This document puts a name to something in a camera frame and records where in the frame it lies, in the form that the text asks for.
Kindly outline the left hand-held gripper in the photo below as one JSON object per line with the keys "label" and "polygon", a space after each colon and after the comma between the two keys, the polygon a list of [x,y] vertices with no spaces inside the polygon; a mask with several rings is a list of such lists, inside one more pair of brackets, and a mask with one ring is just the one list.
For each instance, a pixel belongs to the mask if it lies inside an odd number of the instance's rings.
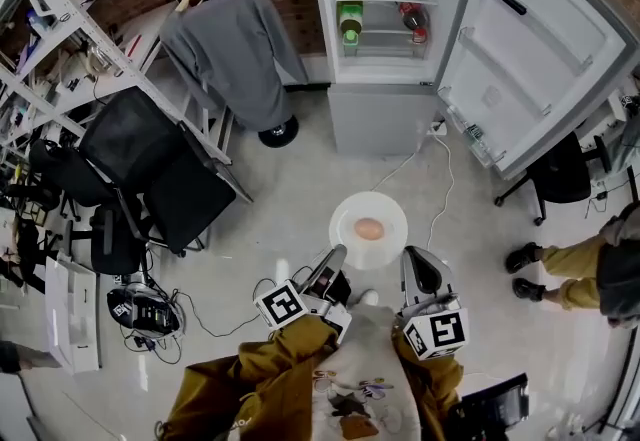
{"label": "left hand-held gripper", "polygon": [[338,333],[338,344],[345,338],[352,315],[337,301],[319,297],[347,297],[348,280],[342,271],[347,256],[344,245],[332,248],[301,285],[286,279],[253,301],[269,331],[286,327],[304,316],[316,316]]}

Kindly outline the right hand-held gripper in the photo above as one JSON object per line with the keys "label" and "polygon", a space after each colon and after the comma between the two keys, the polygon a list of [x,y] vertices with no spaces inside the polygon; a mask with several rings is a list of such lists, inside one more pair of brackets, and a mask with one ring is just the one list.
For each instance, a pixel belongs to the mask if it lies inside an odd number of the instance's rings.
{"label": "right hand-held gripper", "polygon": [[401,257],[405,303],[402,339],[418,360],[453,355],[470,342],[468,310],[453,291],[453,274],[433,253],[417,246]]}

